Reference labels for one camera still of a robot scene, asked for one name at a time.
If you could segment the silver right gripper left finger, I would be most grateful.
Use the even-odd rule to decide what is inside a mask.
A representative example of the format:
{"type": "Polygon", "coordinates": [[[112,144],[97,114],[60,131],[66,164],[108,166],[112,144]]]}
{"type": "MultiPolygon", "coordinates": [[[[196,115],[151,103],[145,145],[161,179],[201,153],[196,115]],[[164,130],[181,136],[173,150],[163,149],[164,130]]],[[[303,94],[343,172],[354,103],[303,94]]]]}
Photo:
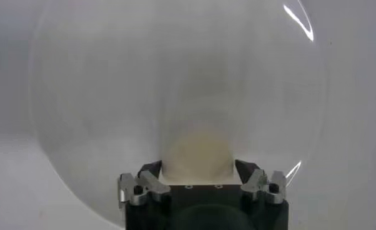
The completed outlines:
{"type": "Polygon", "coordinates": [[[145,205],[151,198],[161,203],[171,194],[171,187],[159,180],[162,161],[144,164],[137,176],[122,173],[118,179],[118,205],[145,205]]]}

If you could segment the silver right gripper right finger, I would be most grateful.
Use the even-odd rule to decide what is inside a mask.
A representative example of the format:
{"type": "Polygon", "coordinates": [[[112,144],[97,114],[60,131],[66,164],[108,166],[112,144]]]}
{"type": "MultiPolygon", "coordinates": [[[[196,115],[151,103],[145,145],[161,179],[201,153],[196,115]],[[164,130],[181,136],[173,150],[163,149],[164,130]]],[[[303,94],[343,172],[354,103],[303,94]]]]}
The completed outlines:
{"type": "Polygon", "coordinates": [[[263,199],[267,204],[279,205],[286,200],[287,178],[282,171],[268,177],[255,163],[238,159],[235,168],[242,182],[240,190],[253,202],[263,199]]]}

